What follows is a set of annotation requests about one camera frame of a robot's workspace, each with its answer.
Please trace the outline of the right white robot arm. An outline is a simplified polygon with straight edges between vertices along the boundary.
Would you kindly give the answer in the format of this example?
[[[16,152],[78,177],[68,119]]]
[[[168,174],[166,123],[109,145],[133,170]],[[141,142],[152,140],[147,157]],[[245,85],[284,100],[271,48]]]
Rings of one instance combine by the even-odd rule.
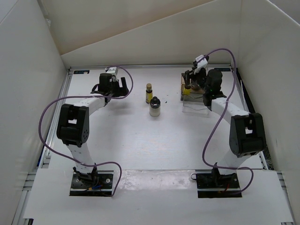
[[[198,173],[195,178],[204,187],[220,188],[232,184],[237,170],[249,170],[242,164],[267,147],[263,117],[247,112],[230,102],[221,91],[223,74],[217,69],[201,68],[191,77],[204,90],[204,105],[230,125],[229,150],[220,162],[211,166],[210,173]]]

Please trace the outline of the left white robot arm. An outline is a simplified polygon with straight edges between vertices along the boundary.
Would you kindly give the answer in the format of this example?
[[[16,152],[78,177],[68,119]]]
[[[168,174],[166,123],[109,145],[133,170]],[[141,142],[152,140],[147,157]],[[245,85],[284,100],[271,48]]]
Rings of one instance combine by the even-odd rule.
[[[90,135],[90,116],[105,107],[111,99],[124,97],[129,93],[126,79],[118,79],[117,67],[107,69],[99,76],[99,83],[91,91],[89,98],[75,104],[63,104],[60,109],[57,137],[62,140],[76,160],[74,171],[83,173],[82,182],[92,188],[98,183],[93,162],[87,146]]]

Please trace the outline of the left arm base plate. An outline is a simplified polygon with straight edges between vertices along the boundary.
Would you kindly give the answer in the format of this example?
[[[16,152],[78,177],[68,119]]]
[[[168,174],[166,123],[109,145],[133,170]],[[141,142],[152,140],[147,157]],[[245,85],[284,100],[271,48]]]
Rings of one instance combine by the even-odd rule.
[[[84,181],[73,172],[69,196],[109,197],[113,191],[113,171],[98,171],[96,179]]]

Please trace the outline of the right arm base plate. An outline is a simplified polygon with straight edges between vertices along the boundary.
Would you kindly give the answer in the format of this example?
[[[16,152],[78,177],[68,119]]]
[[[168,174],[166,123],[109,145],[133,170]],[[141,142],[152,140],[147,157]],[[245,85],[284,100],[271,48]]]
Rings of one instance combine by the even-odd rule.
[[[196,182],[197,197],[199,199],[242,197],[240,183],[236,173],[229,175],[193,173],[190,178]]]

